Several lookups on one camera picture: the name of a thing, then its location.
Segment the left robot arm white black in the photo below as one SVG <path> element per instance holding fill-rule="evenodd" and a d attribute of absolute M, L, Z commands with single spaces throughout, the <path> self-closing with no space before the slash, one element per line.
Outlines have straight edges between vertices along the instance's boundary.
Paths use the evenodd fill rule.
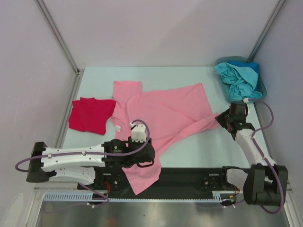
<path fill-rule="evenodd" d="M 48 147 L 44 142 L 34 144 L 26 181 L 45 183 L 54 177 L 68 182 L 101 188 L 105 178 L 95 173 L 96 167 L 140 168 L 154 164 L 155 150 L 151 140 L 146 142 L 113 139 L 95 146 L 75 149 Z"/>

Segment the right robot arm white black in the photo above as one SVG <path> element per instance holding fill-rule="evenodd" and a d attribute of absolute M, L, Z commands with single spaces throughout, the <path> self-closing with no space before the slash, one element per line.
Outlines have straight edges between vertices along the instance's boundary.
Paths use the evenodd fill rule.
<path fill-rule="evenodd" d="M 236 186 L 243 191 L 248 205 L 277 206 L 281 209 L 285 203 L 288 170 L 267 156 L 256 141 L 256 133 L 252 123 L 246 121 L 249 113 L 245 102 L 231 102 L 229 108 L 215 119 L 232 136 L 242 149 L 250 169 L 228 169 L 219 176 L 218 184 L 224 190 Z"/>

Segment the pink t shirt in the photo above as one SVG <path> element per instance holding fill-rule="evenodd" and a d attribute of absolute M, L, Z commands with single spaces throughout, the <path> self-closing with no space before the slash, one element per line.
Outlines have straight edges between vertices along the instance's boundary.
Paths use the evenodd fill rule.
<path fill-rule="evenodd" d="M 131 134 L 130 123 L 140 119 L 150 130 L 156 157 L 151 167 L 134 165 L 123 171 L 135 193 L 140 194 L 160 176 L 160 156 L 174 143 L 196 133 L 218 127 L 201 83 L 168 89 L 142 91 L 142 83 L 116 81 L 113 88 L 116 106 L 111 117 L 116 127 L 115 138 L 126 140 Z"/>

